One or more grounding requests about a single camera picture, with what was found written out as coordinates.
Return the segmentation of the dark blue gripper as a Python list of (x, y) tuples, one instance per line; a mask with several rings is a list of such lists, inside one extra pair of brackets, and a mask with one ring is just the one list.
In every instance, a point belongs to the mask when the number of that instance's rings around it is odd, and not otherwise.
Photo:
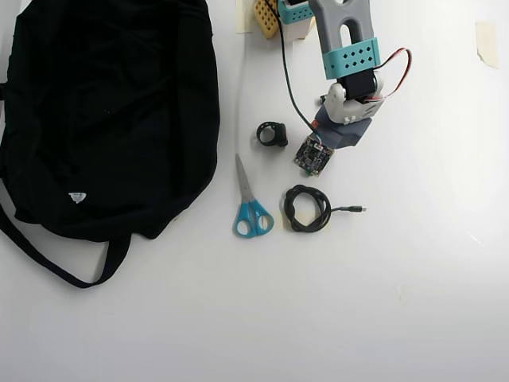
[(328, 117), (325, 107), (318, 110), (311, 122), (322, 143), (334, 150), (356, 146), (370, 124), (371, 118), (349, 124), (335, 123)]

